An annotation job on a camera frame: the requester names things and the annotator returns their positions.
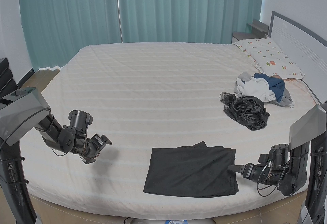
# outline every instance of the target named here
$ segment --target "bed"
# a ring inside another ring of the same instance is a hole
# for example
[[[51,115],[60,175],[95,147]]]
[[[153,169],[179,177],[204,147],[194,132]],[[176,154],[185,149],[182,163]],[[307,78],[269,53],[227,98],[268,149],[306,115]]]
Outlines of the bed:
[[[285,85],[295,107],[266,103],[268,125],[253,132],[226,116],[219,102],[220,93],[233,92],[235,79],[244,71],[254,74],[257,69],[232,44],[124,43],[81,49],[42,94],[60,124],[69,124],[71,110],[84,110],[94,118],[88,136],[104,134],[113,146],[106,146],[96,163],[84,165],[73,154],[57,157],[32,129],[21,139],[29,192],[80,211],[157,220],[211,218],[284,198],[278,191],[260,197],[256,184],[240,174],[239,192],[232,196],[143,193],[153,147],[205,141],[235,148],[236,165],[257,163],[272,145],[288,143],[289,127],[324,97],[315,97],[302,80],[288,79]],[[306,83],[320,90],[311,79]]]

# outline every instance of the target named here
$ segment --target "pillow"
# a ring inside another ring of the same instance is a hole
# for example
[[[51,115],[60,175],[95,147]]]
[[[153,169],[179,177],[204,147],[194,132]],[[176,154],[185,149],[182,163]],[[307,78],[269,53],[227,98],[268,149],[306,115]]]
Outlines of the pillow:
[[[241,40],[233,44],[254,61],[261,73],[279,75],[282,79],[302,79],[304,76],[295,62],[270,37]]]

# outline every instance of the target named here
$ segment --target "black baseboard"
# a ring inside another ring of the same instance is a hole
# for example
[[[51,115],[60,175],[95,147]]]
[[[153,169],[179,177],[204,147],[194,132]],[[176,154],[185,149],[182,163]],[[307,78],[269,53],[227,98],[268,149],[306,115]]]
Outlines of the black baseboard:
[[[18,88],[20,89],[25,82],[27,82],[27,80],[34,74],[34,70],[31,69],[29,72],[27,72],[27,74],[19,81],[19,83],[17,83]]]

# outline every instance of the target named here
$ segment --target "tile floor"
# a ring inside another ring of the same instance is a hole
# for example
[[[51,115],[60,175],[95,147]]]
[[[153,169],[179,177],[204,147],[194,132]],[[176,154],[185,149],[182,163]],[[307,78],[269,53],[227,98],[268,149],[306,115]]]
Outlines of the tile floor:
[[[38,71],[23,85],[37,87],[43,91],[59,70]],[[255,210],[213,218],[217,224],[295,224],[300,213],[306,191],[284,198]],[[35,210],[40,214],[43,224],[123,224],[123,217],[104,216],[72,210],[31,196]],[[15,219],[0,189],[1,224],[14,224]]]

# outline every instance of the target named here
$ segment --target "crumpled black clothing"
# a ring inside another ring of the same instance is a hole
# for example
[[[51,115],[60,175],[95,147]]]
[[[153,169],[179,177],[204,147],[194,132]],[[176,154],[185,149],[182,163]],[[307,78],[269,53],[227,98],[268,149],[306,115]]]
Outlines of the crumpled black clothing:
[[[234,165],[235,149],[193,146],[153,148],[145,193],[176,197],[219,197],[238,192]]]
[[[222,92],[220,102],[225,104],[224,113],[250,130],[258,130],[267,126],[270,114],[264,103],[253,96],[236,98],[234,94]]]

